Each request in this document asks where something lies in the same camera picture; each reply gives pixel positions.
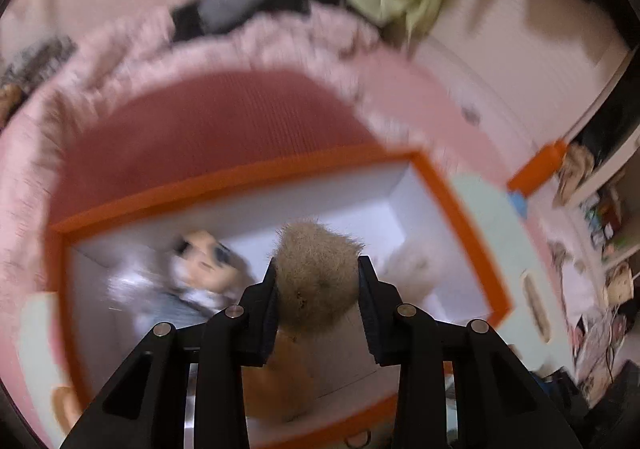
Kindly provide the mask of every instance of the plush toy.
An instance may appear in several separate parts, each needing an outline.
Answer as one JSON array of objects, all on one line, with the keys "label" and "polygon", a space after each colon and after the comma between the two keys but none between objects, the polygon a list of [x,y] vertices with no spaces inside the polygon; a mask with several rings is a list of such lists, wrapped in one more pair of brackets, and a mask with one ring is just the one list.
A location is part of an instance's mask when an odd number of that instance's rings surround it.
[{"label": "plush toy", "polygon": [[407,239],[386,260],[380,281],[391,283],[405,303],[418,307],[438,285],[444,271],[442,254],[423,238]]},{"label": "plush toy", "polygon": [[330,330],[358,300],[362,249],[315,222],[284,226],[274,254],[280,327],[295,336]]},{"label": "plush toy", "polygon": [[9,122],[14,109],[22,102],[22,90],[17,84],[0,88],[0,130]]},{"label": "plush toy", "polygon": [[315,397],[303,350],[283,331],[263,367],[242,366],[242,390],[244,413],[268,422],[292,420],[307,412]]},{"label": "plush toy", "polygon": [[174,292],[198,310],[214,314],[242,295],[246,282],[239,264],[239,257],[208,232],[186,235],[170,260]]}]

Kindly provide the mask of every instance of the beige fluffy ball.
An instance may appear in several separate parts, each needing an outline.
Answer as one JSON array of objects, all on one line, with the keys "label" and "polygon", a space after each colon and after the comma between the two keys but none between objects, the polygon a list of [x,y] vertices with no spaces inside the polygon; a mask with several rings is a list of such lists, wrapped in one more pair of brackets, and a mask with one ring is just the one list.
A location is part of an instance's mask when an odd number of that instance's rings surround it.
[{"label": "beige fluffy ball", "polygon": [[358,300],[362,248],[315,222],[284,226],[274,256],[280,327],[295,336],[330,330]]}]

